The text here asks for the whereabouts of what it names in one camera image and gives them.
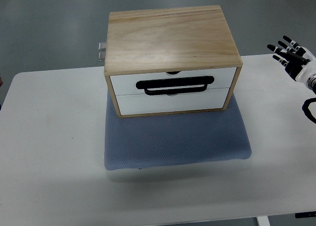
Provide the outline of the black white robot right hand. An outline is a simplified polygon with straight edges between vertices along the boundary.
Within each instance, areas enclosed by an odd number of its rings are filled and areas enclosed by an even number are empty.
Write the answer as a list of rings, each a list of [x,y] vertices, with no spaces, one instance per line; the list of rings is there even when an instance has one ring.
[[[269,44],[267,48],[294,81],[306,84],[310,76],[316,74],[316,56],[288,36],[283,39],[287,44],[278,41],[280,47]]]

